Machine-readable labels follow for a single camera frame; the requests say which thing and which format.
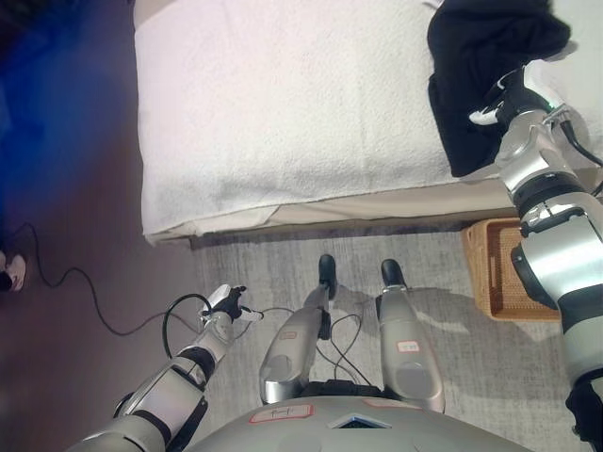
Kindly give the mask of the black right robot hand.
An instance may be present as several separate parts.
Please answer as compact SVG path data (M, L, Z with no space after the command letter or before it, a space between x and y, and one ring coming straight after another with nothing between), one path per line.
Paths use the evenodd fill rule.
M470 113L469 120L476 125L501 125L524 113L542 110L546 114L564 104L555 89L551 64L536 59L503 75L485 97L485 105Z

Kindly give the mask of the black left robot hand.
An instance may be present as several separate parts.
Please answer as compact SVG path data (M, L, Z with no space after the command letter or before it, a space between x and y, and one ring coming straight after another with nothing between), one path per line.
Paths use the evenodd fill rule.
M241 319L247 322L262 320L264 315L261 312L241 303L241 296L246 290L247 287L244 285L222 284L208 297L204 307L199 311L199 317L205 321L212 314L222 312L228 314L232 320Z

